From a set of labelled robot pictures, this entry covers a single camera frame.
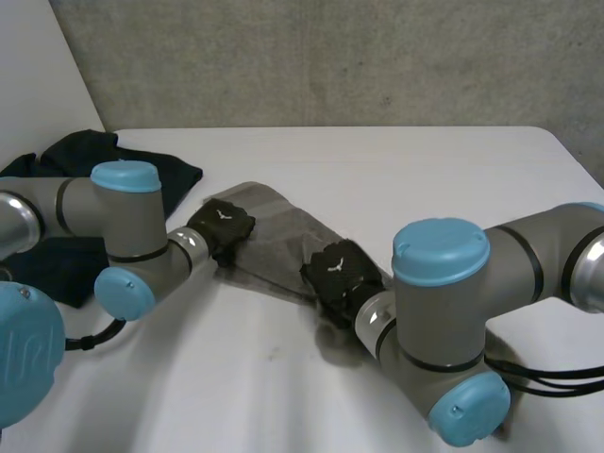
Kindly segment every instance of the black cloth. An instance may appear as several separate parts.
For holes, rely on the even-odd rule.
[[[174,156],[120,148],[115,134],[83,130],[53,144],[39,159],[35,154],[19,157],[0,172],[0,177],[88,177],[95,165],[118,159],[143,160],[158,168],[166,216],[175,211],[203,175],[201,169]],[[109,263],[102,239],[50,238],[27,252],[12,255],[3,265],[13,280],[79,308]]]

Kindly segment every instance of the silver cylinder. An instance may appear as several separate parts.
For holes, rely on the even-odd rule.
[[[604,312],[604,234],[585,247],[570,280],[573,304],[589,313]]]
[[[168,234],[168,240],[176,243],[187,254],[191,261],[191,272],[203,267],[210,257],[206,240],[192,228],[177,228]]]
[[[0,260],[32,248],[42,229],[36,213],[11,193],[0,193]]]
[[[384,291],[365,302],[355,319],[355,332],[361,343],[377,359],[384,331],[396,320],[394,291]]]

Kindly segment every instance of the gray concrete wall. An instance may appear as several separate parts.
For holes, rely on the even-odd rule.
[[[602,0],[51,0],[108,129],[531,125],[604,182]]]

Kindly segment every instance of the table surface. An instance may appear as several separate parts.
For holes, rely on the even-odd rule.
[[[205,176],[169,219],[243,181],[268,184],[389,269],[408,222],[458,216],[482,227],[604,192],[532,127],[156,129],[127,148],[169,153]],[[109,321],[62,309],[68,334]],[[604,318],[547,300],[490,327],[531,366],[601,365]],[[596,452],[604,394],[524,397],[507,442],[469,452]],[[445,452],[405,396],[359,349],[317,331],[310,307],[192,279],[97,350],[69,353],[57,384],[0,451],[23,453]]]

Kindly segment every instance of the light blue joint cap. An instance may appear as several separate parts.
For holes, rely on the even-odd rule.
[[[151,193],[161,189],[156,166],[138,160],[99,163],[92,169],[91,181],[117,192]]]
[[[136,274],[121,267],[108,267],[94,282],[94,295],[115,319],[136,321],[156,306],[151,288]]]
[[[500,375],[480,373],[439,399],[430,410],[428,424],[447,444],[469,446],[503,423],[510,401],[510,390]]]
[[[414,286],[449,285],[478,272],[489,259],[484,231],[462,219],[413,222],[394,236],[393,271]]]
[[[0,282],[0,429],[22,419],[55,383],[65,327],[55,302],[30,286]]]
[[[594,203],[592,201],[582,201],[580,203],[569,203],[571,205],[583,205],[586,206],[588,208],[592,208],[594,210],[599,210],[600,212],[604,212],[604,206],[600,205],[599,203]]]

